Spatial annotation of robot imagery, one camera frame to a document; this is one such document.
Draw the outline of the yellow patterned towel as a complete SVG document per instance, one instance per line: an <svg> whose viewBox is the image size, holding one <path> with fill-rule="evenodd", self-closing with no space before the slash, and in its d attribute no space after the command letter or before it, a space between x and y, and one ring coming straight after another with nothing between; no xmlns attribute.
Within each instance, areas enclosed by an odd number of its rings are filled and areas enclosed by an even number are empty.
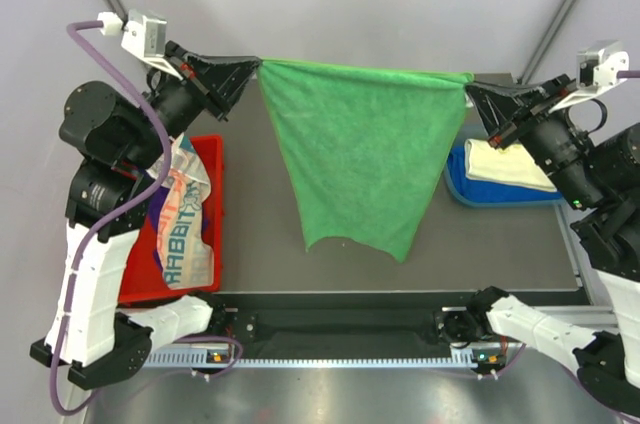
<svg viewBox="0 0 640 424"><path fill-rule="evenodd" d="M494 149L480 139L463 145L465 176L470 180L553 193L557 189L521 144Z"/></svg>

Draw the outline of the green towel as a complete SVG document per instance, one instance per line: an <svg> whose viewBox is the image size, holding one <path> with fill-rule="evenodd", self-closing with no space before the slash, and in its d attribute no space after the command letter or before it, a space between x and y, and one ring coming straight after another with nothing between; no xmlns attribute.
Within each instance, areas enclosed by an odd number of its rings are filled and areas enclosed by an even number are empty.
<svg viewBox="0 0 640 424"><path fill-rule="evenodd" d="M305 246L348 238L404 262L473 80L470 72L264 59L258 83Z"/></svg>

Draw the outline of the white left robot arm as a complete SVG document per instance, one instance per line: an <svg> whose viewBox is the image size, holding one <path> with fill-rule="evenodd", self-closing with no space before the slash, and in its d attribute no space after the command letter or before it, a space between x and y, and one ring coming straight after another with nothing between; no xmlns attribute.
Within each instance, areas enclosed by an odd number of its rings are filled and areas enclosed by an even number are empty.
<svg viewBox="0 0 640 424"><path fill-rule="evenodd" d="M67 261L54 322L29 354L94 391L134 376L149 355L181 338L216 340L226 331L223 304L195 290L140 313L118 298L129 256L166 166L165 153L203 112L227 117L259 69L255 56L204 56L167 43L167 70L148 75L135 106L102 81L67 98L60 138L82 155L67 197Z"/></svg>

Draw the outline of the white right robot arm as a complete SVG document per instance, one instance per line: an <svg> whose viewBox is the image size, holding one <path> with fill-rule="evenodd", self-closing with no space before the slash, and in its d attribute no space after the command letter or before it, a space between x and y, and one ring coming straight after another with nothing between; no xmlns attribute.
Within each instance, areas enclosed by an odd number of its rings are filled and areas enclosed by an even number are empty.
<svg viewBox="0 0 640 424"><path fill-rule="evenodd" d="M639 125L595 144L564 103L578 91L566 75L537 85L472 82L465 92L503 150L520 143L565 201L585 217L571 223L611 300L617 330L563 322L491 286L466 305L476 338L501 335L553 359L596 401L639 416Z"/></svg>

